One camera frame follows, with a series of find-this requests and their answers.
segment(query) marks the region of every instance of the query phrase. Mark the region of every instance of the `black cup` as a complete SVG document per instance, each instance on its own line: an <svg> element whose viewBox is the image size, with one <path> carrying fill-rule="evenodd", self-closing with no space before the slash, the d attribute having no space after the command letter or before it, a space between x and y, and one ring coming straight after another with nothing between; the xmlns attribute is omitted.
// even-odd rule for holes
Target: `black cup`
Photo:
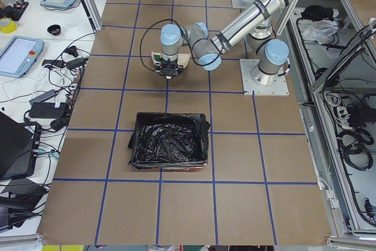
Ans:
<svg viewBox="0 0 376 251"><path fill-rule="evenodd" d="M48 27L47 31L51 35L59 35L61 33L61 27L59 25L51 25Z"/></svg>

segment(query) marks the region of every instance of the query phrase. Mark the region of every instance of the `robotic arm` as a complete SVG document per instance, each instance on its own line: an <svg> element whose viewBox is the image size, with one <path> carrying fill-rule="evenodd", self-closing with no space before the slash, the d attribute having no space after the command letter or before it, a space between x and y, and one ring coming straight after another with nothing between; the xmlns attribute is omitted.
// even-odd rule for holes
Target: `robotic arm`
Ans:
<svg viewBox="0 0 376 251"><path fill-rule="evenodd" d="M160 36L162 54L160 64L156 65L158 73L167 79L179 75L182 72L182 67L177 64L179 48L187 45L205 70L213 70L221 63L220 54L246 38L260 57L258 68L253 71L255 80L262 85L269 85L278 76L280 66L288 57L288 47L284 42L269 39L272 33L271 15L288 6L291 1L293 0L255 0L211 39L207 38L208 30L204 23L165 25Z"/></svg>

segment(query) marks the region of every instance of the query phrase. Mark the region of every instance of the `blue joint cap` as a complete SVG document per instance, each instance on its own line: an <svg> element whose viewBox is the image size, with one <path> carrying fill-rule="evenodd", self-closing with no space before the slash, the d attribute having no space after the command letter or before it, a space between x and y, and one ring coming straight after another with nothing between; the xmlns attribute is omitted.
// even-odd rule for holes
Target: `blue joint cap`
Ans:
<svg viewBox="0 0 376 251"><path fill-rule="evenodd" d="M201 65L206 65L206 64L211 63L210 65L204 66L204 69L207 71L212 71L216 69L221 64L221 62L222 62L221 57L218 56L218 54L216 53L205 54L204 56L201 56L199 59L199 63Z"/></svg>
<svg viewBox="0 0 376 251"><path fill-rule="evenodd" d="M288 58L288 46L279 39L272 39L266 44L265 54L268 60L277 65L283 65Z"/></svg>
<svg viewBox="0 0 376 251"><path fill-rule="evenodd" d="M203 23L203 22L198 22L198 23L195 23L197 26L199 26L202 30L203 30L203 32L204 32L204 35L205 35L205 37L207 38L208 36L209 36L209 32L208 32L208 30L207 30L207 27L206 27L206 25Z"/></svg>
<svg viewBox="0 0 376 251"><path fill-rule="evenodd" d="M164 45L173 45L179 41L180 37L181 33L177 25L167 24L160 32L160 41Z"/></svg>

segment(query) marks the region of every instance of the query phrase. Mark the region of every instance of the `black plastic bag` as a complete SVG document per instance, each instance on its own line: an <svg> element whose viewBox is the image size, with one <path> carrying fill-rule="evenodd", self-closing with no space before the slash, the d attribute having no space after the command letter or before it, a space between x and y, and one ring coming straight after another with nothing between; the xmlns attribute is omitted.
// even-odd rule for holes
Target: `black plastic bag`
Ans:
<svg viewBox="0 0 376 251"><path fill-rule="evenodd" d="M200 168L207 164L209 128L204 114L137 113L129 164L137 169Z"/></svg>

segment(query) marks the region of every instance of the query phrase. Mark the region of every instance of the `yellow tape roll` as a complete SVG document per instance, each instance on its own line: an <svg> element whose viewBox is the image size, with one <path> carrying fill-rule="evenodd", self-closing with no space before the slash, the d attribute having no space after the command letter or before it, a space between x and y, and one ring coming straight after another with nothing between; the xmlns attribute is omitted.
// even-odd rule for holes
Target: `yellow tape roll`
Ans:
<svg viewBox="0 0 376 251"><path fill-rule="evenodd" d="M17 26L11 18L0 19L0 32L9 34L16 30Z"/></svg>

